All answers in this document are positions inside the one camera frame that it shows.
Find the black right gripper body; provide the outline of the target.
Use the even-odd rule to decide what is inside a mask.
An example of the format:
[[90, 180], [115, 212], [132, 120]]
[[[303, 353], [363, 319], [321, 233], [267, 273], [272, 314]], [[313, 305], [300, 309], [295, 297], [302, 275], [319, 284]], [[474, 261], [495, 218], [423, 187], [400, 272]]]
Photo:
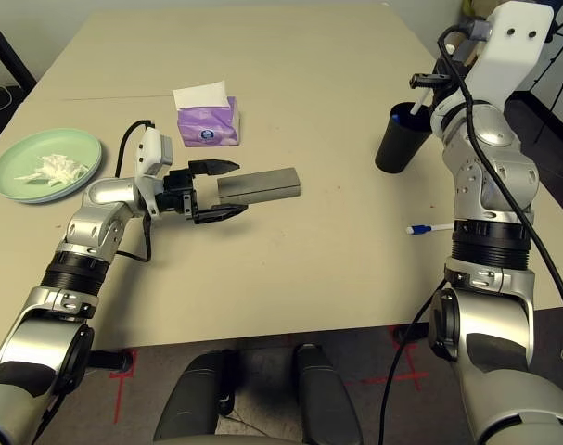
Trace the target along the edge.
[[[454, 67], [459, 76], [464, 79], [467, 76], [467, 67], [460, 61], [453, 61]], [[443, 101], [449, 95], [455, 93], [459, 84], [455, 79], [453, 71], [449, 68], [443, 57], [439, 57], [433, 68], [434, 74], [446, 75], [450, 77], [448, 83], [433, 89], [433, 101]]]

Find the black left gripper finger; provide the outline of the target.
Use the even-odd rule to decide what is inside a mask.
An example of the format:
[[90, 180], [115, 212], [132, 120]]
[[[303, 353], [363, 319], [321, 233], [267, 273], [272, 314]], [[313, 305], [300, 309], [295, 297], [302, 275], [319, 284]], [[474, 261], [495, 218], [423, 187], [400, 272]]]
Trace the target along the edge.
[[209, 209], [196, 210], [192, 219], [195, 224], [217, 223], [235, 217], [248, 209], [245, 204], [219, 204]]
[[193, 175], [223, 175], [239, 168], [239, 164], [221, 159], [190, 160], [188, 162], [188, 169]]

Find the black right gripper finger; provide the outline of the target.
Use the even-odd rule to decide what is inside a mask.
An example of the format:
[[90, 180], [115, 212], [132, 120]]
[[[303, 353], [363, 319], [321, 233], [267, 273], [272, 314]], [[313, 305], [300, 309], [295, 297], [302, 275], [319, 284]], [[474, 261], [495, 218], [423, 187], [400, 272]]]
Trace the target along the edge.
[[426, 73], [415, 73], [412, 75], [409, 86], [411, 89], [417, 88], [427, 88], [435, 89], [443, 87], [443, 75], [442, 74], [426, 74]]

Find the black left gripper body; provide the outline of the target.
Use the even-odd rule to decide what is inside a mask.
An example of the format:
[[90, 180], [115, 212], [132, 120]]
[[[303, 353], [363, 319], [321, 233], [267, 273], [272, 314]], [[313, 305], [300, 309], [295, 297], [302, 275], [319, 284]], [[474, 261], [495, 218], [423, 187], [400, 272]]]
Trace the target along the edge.
[[170, 171], [163, 178], [163, 191], [156, 195], [159, 211], [175, 211], [187, 219], [195, 219], [198, 205], [193, 180], [189, 169]]

